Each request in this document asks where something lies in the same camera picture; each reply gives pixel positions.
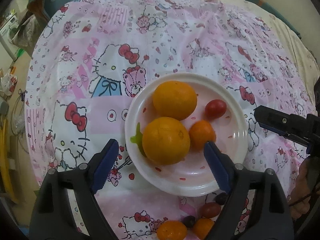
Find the hello kitty tablecloth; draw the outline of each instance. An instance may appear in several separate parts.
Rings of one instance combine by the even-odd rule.
[[[148,82],[177,72],[205,75],[234,96],[248,123],[244,165],[273,168],[289,195],[305,148],[261,129],[253,110],[265,105],[306,116],[315,108],[273,31],[219,0],[73,0],[60,8],[28,72],[26,133],[39,185],[49,168],[74,169],[114,138],[118,159],[95,196],[119,239],[156,239],[165,220],[197,217],[216,193],[187,198],[158,190],[135,169],[124,138],[132,99]],[[74,196],[70,202],[78,230],[86,233]]]

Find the tangerine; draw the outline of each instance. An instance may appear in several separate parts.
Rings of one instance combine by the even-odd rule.
[[[214,222],[209,218],[200,218],[192,228],[192,232],[198,236],[200,240],[204,240],[211,228],[213,227]]]
[[[167,81],[160,84],[152,95],[153,105],[161,116],[186,119],[197,106],[197,94],[187,83]]]
[[[149,123],[142,135],[142,147],[146,156],[159,165],[181,161],[190,149],[187,129],[171,117],[160,117]]]
[[[187,236],[187,227],[180,221],[166,221],[157,230],[159,240],[183,240]]]
[[[215,142],[217,139],[211,124],[205,120],[194,123],[189,130],[189,136],[191,147],[196,151],[203,150],[204,144],[207,141]]]

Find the green object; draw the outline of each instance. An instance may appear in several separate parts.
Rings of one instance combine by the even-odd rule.
[[[24,50],[23,49],[19,49],[18,50],[18,57],[20,57],[23,53],[24,53]]]
[[[247,0],[248,2],[252,2],[267,12],[273,14],[278,19],[282,20],[295,34],[301,39],[300,33],[284,18],[276,9],[274,9],[270,4],[266,3],[264,0]]]
[[[140,132],[140,123],[137,123],[137,128],[136,128],[136,135],[130,137],[130,141],[132,143],[136,143],[138,145],[139,151],[144,157],[147,157],[146,154],[144,153],[143,147],[142,147],[142,133]]]

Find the blue gripper pad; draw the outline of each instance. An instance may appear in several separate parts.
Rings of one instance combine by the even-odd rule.
[[[93,175],[93,184],[91,186],[91,190],[94,194],[96,194],[99,189],[102,189],[104,184],[106,183],[109,173],[119,154],[119,143],[114,140],[109,149],[104,148],[101,153],[103,153],[104,151],[107,152],[105,153],[104,158],[102,159]]]
[[[229,194],[231,191],[229,174],[217,155],[222,156],[223,154],[213,142],[207,142],[204,145],[204,158],[206,159],[219,188]]]

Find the plate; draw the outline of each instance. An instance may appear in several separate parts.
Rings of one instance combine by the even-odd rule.
[[[195,111],[183,125],[189,128],[204,119],[204,108],[214,99],[222,99],[227,104],[226,113],[211,122],[216,131],[216,145],[222,153],[229,155],[234,163],[242,163],[248,150],[247,127],[244,114],[232,95],[217,82],[193,73],[165,75],[146,85],[132,100],[124,125],[125,141],[128,154],[139,173],[155,187],[167,193],[179,196],[196,197],[219,189],[202,152],[190,151],[185,159],[177,164],[155,165],[144,157],[138,145],[132,142],[138,124],[143,133],[148,123],[160,117],[153,106],[152,94],[163,82],[177,80],[186,82],[198,95]]]

